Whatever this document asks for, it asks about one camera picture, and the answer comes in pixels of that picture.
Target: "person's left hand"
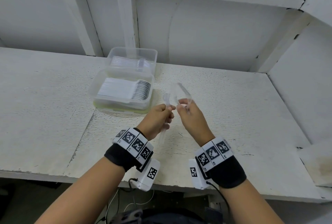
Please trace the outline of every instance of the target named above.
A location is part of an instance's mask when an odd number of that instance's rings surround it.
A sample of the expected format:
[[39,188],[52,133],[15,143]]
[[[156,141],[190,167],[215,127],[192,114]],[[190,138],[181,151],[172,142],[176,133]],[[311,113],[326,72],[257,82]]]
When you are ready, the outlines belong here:
[[165,122],[172,122],[172,119],[174,118],[172,110],[175,109],[176,108],[173,105],[168,108],[166,108],[165,104],[154,106],[136,128],[138,128],[145,135],[147,140],[150,141],[160,133]]

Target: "white cable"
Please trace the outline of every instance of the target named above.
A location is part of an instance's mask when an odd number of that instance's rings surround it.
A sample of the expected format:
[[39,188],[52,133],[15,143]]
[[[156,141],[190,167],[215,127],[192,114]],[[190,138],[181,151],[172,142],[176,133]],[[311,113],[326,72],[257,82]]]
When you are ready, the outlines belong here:
[[[110,201],[110,204],[112,203],[112,201],[114,200],[114,198],[115,198],[115,196],[116,196],[116,194],[119,192],[119,188],[118,188],[118,190],[117,190],[117,192],[114,194],[114,197],[113,197],[113,199]],[[110,208],[110,204],[108,205],[108,207],[107,207],[107,210],[106,210],[106,215],[105,215],[105,224],[107,224],[107,213],[108,213],[108,209]]]
[[[145,202],[145,203],[136,203],[136,205],[145,205],[145,204],[149,203],[149,202],[152,200],[153,196],[154,196],[154,190],[153,190],[152,197],[151,197],[151,199],[149,199],[149,201],[147,201],[147,202]],[[123,212],[125,212],[126,209],[127,209],[127,207],[129,207],[129,206],[132,205],[132,204],[133,204],[133,203],[129,203],[129,204],[126,206],[126,208],[124,209]]]

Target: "hand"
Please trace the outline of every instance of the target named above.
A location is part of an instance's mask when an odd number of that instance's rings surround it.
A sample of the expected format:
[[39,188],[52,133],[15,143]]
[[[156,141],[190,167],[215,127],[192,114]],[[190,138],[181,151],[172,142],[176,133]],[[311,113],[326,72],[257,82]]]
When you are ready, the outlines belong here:
[[166,108],[165,104],[154,106],[144,119],[139,123],[137,128],[145,135],[147,140],[154,139],[164,127],[165,122],[171,123],[174,118],[172,110],[175,106],[171,105]]
[[188,100],[179,100],[176,110],[181,117],[183,126],[185,126],[186,130],[195,139],[199,146],[202,147],[207,142],[214,139],[215,136],[212,134],[203,113],[197,107],[196,103],[191,101],[189,105],[189,113],[181,104],[188,104]]

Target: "wristband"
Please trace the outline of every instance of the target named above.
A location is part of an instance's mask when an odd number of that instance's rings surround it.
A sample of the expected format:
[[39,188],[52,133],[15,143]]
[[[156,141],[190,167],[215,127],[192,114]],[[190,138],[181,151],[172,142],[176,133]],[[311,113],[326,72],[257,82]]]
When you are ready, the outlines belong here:
[[153,145],[136,128],[121,130],[112,143],[104,156],[126,172],[133,166],[143,171],[153,154]]
[[211,178],[222,188],[234,188],[247,179],[242,166],[222,137],[207,142],[195,152],[195,156],[204,179]]

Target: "clear plastic fork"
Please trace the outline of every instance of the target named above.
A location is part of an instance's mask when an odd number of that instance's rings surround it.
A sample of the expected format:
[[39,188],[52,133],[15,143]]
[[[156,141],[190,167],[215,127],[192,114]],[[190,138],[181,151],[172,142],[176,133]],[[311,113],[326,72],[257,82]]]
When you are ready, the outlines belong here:
[[[163,96],[164,102],[165,102],[165,105],[166,105],[166,109],[171,106],[171,103],[169,102],[170,96],[171,96],[170,93],[166,93]],[[163,126],[163,128],[161,129],[161,132],[160,132],[159,141],[160,141],[161,144],[164,144],[164,142],[165,142],[165,133],[166,133],[166,125],[167,124],[168,123],[165,122],[165,124],[164,124],[164,126]]]

